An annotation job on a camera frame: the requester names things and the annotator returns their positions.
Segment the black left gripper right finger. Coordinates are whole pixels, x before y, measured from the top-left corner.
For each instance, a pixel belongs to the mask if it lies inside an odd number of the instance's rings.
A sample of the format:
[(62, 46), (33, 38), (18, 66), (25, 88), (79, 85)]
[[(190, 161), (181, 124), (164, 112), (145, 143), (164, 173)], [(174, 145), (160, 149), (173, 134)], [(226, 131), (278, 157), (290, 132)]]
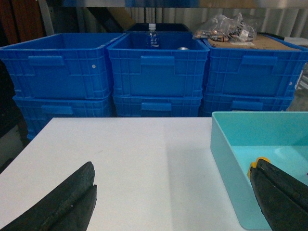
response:
[(259, 160), (251, 170), (255, 198), (273, 231), (308, 229), (308, 186), (276, 167)]

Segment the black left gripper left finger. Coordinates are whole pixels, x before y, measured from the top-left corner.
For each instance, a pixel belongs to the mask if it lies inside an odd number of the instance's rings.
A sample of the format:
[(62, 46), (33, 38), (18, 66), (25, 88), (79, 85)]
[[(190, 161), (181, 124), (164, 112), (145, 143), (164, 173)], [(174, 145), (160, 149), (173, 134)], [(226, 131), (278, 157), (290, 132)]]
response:
[(86, 162), (2, 231), (85, 231), (97, 202), (95, 170)]

